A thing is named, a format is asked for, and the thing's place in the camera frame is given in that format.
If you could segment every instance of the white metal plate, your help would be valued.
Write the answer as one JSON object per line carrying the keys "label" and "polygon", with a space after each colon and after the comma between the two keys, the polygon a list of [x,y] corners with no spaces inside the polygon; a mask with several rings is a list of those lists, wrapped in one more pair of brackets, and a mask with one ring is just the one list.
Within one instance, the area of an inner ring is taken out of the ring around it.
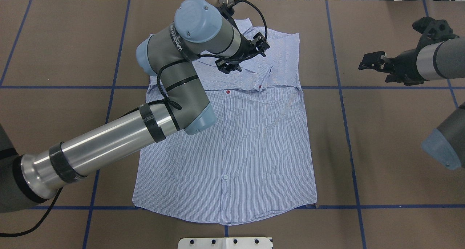
{"label": "white metal plate", "polygon": [[272,249],[270,237],[183,238],[178,249]]}

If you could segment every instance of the striped shirt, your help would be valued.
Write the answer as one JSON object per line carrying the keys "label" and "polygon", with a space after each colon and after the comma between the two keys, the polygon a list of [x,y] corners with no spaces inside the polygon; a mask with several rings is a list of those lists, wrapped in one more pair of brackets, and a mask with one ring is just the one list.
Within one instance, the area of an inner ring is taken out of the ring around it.
{"label": "striped shirt", "polygon": [[[261,27],[237,21],[248,39]],[[195,135],[179,131],[141,150],[133,202],[199,223],[244,224],[316,203],[303,92],[299,34],[268,31],[270,49],[219,72],[195,61],[217,121]],[[151,78],[147,102],[161,99]]]}

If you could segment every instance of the blue striped shirt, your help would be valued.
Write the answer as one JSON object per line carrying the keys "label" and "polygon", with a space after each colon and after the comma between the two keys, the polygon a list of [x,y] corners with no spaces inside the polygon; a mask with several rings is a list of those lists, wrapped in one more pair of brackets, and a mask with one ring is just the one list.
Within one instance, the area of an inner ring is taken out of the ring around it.
{"label": "blue striped shirt", "polygon": [[[251,39],[263,28],[237,21]],[[244,224],[316,203],[303,92],[299,34],[269,30],[270,49],[221,73],[194,62],[217,122],[141,150],[133,202],[186,221]],[[161,99],[151,79],[146,100]]]}

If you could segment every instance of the black band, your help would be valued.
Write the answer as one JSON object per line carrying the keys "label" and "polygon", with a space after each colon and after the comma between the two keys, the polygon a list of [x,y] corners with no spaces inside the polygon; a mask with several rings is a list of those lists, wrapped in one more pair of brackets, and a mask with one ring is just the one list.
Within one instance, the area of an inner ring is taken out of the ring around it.
{"label": "black band", "polygon": [[13,155],[18,155],[14,147],[2,150],[0,151],[0,160],[9,158],[10,156],[13,156]]}
{"label": "black band", "polygon": [[140,105],[138,109],[153,140],[155,140],[156,143],[165,140],[166,136],[163,134],[163,130],[158,126],[150,106],[145,103],[144,105]]}
{"label": "black band", "polygon": [[189,49],[189,47],[186,45],[186,42],[184,42],[184,39],[181,37],[181,35],[179,35],[178,31],[176,30],[176,27],[174,27],[174,24],[170,25],[170,37],[171,41],[173,41],[174,46],[176,47],[176,49],[178,49],[178,52],[182,55],[184,59],[186,59],[189,62],[192,62],[200,58],[194,52],[192,52],[191,49]]}
{"label": "black band", "polygon": [[47,201],[48,199],[41,198],[37,194],[32,191],[32,189],[29,187],[28,183],[24,179],[23,172],[21,170],[21,159],[23,156],[19,156],[15,158],[13,161],[13,177],[15,178],[16,184],[18,185],[18,188],[21,190],[21,192],[29,198],[31,201],[35,203],[43,203]]}
{"label": "black band", "polygon": [[69,165],[69,162],[61,149],[62,143],[63,142],[58,143],[48,150],[50,163],[52,164],[55,173],[57,173],[57,175],[66,183],[74,183],[87,177],[80,175],[71,167],[71,165]]}
{"label": "black band", "polygon": [[171,110],[171,107],[168,103],[165,102],[166,110],[168,110],[168,113],[170,114],[171,120],[173,121],[174,126],[176,127],[176,130],[179,131],[181,130],[179,128],[178,121],[176,120],[176,117],[174,117],[173,110]]}
{"label": "black band", "polygon": [[439,69],[437,68],[437,64],[436,64],[437,51],[438,51],[439,48],[442,46],[442,44],[444,44],[444,42],[442,42],[441,44],[439,44],[439,46],[437,46],[437,48],[436,48],[435,51],[434,51],[434,54],[433,54],[433,66],[434,66],[434,70],[436,71],[436,73],[437,73],[438,75],[440,75],[440,77],[447,79],[447,77],[444,77],[444,75],[439,71]]}
{"label": "black band", "polygon": [[179,87],[180,85],[185,84],[185,83],[187,83],[189,81],[192,81],[194,79],[199,79],[199,76],[198,75],[193,75],[192,77],[185,78],[185,79],[183,79],[181,81],[178,81],[178,82],[174,83],[173,85],[171,85],[169,87],[166,87],[165,90],[166,90],[166,92],[168,92],[168,91],[170,91],[170,90],[172,90],[172,89],[174,89],[176,87]]}
{"label": "black band", "polygon": [[221,54],[221,53],[225,52],[226,50],[228,50],[229,47],[231,47],[231,44],[232,44],[233,41],[234,41],[234,35],[236,35],[236,31],[234,30],[234,27],[231,27],[231,28],[232,28],[232,31],[233,31],[233,32],[232,32],[232,35],[233,35],[233,36],[232,36],[232,38],[231,38],[231,41],[229,42],[229,45],[228,45],[228,46],[225,48],[225,50],[223,50],[222,52],[218,52],[218,53],[214,53],[214,54]]}

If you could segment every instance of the blue joint cap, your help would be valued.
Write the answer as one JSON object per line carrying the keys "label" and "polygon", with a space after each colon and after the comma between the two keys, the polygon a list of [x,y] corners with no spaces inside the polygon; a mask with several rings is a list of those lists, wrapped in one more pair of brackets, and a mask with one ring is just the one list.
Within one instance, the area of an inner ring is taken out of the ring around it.
{"label": "blue joint cap", "polygon": [[185,0],[174,14],[174,26],[185,40],[202,43],[214,38],[223,22],[219,11],[204,0]]}
{"label": "blue joint cap", "polygon": [[455,170],[462,166],[454,148],[437,128],[433,129],[428,138],[421,143],[421,147],[449,170]]}
{"label": "blue joint cap", "polygon": [[216,115],[215,111],[213,110],[213,106],[211,102],[208,103],[206,108],[200,113],[198,117],[190,125],[188,125],[184,131],[188,135],[194,135],[199,133],[209,127],[211,127],[216,122]]}
{"label": "blue joint cap", "polygon": [[144,42],[142,42],[139,46],[137,46],[136,59],[139,65],[141,66],[141,68],[143,68],[147,74],[153,77],[156,77],[157,74],[151,68],[150,63],[148,62],[148,55],[147,55],[148,41],[150,40],[151,36],[148,37],[148,39],[145,39]]}

